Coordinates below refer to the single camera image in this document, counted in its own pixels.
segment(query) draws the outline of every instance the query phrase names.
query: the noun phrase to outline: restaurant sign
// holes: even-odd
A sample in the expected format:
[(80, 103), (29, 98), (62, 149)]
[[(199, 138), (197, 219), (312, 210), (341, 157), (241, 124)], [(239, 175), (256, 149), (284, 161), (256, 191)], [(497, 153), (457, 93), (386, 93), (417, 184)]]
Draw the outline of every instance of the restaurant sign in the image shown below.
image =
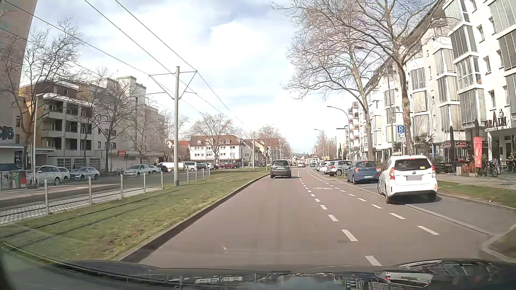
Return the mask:
[(484, 121), (484, 128), (496, 128), (500, 126), (507, 126), (507, 117), (504, 117), (502, 109), (498, 112), (498, 117), (496, 117), (496, 112), (493, 112), (493, 120)]

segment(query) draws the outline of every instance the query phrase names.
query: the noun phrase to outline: roof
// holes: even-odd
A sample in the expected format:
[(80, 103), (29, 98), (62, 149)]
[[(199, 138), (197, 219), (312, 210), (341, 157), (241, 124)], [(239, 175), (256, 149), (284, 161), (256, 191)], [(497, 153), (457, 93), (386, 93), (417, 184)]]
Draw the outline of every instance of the roof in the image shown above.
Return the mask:
[(219, 145), (222, 145), (222, 146), (227, 146), (227, 145), (239, 146), (243, 142), (242, 138), (238, 138), (235, 135), (191, 136), (190, 141), (189, 141), (190, 147), (206, 146), (206, 145), (209, 146), (209, 143), (206, 143), (206, 139), (214, 139), (214, 140), (218, 139), (220, 142), (222, 142)]

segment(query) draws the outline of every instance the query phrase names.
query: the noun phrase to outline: gray suv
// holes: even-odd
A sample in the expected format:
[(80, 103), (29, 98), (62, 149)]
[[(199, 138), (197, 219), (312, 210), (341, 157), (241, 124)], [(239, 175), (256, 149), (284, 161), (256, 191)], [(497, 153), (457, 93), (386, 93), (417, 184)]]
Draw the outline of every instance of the gray suv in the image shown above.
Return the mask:
[(272, 162), (270, 167), (270, 178), (275, 178), (277, 176), (286, 176), (288, 178), (292, 177), (292, 168), (288, 163), (288, 160), (278, 159)]

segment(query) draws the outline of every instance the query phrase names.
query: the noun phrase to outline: car hood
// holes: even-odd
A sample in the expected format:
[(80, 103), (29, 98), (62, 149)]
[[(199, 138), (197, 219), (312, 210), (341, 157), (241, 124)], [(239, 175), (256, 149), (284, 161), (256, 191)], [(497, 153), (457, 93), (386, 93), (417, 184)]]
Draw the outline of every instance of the car hood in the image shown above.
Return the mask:
[[(53, 275), (82, 278), (90, 283), (114, 288), (138, 289), (179, 287), (207, 288), (232, 286), (241, 289), (481, 289), (495, 285), (514, 287), (516, 264), (470, 259), (417, 261), (383, 266), (260, 266), (207, 268), (160, 268), (118, 261), (72, 261), (39, 266)], [(37, 277), (38, 271), (24, 269), (24, 279), (37, 279), (38, 285), (57, 277)]]

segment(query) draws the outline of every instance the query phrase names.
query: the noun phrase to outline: license plate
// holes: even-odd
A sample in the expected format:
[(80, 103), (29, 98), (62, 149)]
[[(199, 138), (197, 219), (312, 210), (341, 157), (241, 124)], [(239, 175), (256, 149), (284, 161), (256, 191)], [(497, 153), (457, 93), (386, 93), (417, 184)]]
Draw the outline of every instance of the license plate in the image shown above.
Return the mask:
[(422, 175), (407, 175), (407, 181), (423, 180)]

